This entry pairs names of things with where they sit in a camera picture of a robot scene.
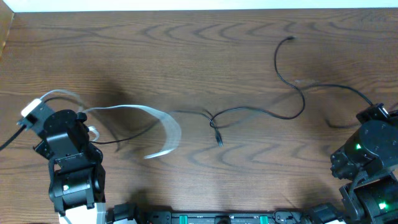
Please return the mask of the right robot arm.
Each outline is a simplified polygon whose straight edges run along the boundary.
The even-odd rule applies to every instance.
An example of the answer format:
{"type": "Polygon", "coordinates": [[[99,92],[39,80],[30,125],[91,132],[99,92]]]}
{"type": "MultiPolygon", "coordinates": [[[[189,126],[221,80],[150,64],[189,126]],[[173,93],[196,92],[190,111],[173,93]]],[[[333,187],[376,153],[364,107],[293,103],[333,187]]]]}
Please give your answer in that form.
{"type": "Polygon", "coordinates": [[[397,223],[397,123],[370,120],[331,156],[346,223],[397,223]]]}

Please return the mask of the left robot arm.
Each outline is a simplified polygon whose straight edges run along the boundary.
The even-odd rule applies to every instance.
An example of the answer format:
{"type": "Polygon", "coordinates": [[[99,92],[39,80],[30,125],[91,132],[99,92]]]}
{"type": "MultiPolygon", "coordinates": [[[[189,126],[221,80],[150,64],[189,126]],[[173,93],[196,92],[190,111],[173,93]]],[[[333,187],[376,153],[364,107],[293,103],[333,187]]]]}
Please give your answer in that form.
{"type": "Polygon", "coordinates": [[[103,153],[90,142],[85,113],[61,110],[43,124],[35,152],[49,161],[49,197],[60,223],[104,223],[103,153]]]}

